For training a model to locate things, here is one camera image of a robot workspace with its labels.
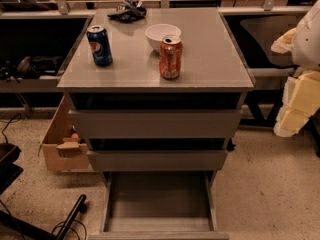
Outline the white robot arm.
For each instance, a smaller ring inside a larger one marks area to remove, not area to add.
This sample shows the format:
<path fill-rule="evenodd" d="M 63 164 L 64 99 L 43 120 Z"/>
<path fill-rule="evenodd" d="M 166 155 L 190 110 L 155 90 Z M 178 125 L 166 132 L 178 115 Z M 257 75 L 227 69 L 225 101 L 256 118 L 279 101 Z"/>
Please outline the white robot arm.
<path fill-rule="evenodd" d="M 320 0 L 299 21 L 292 43 L 292 60 L 304 68 L 320 68 Z"/>

